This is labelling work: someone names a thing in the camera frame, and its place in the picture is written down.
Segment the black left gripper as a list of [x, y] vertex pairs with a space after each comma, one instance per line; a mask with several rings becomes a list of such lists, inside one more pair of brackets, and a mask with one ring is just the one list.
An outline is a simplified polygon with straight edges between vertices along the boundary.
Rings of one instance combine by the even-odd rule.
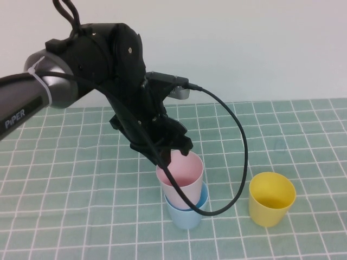
[[193, 148], [191, 139], [186, 136], [187, 129], [168, 116], [163, 104], [175, 87], [184, 87], [188, 83], [189, 80], [183, 77], [168, 80], [147, 78], [132, 97], [121, 97], [121, 104], [111, 103], [115, 111], [110, 120], [112, 127], [122, 132], [131, 149], [154, 165], [158, 164], [158, 160], [139, 133], [139, 127], [149, 136], [165, 166], [171, 164], [171, 150], [178, 150], [181, 155], [187, 156]]

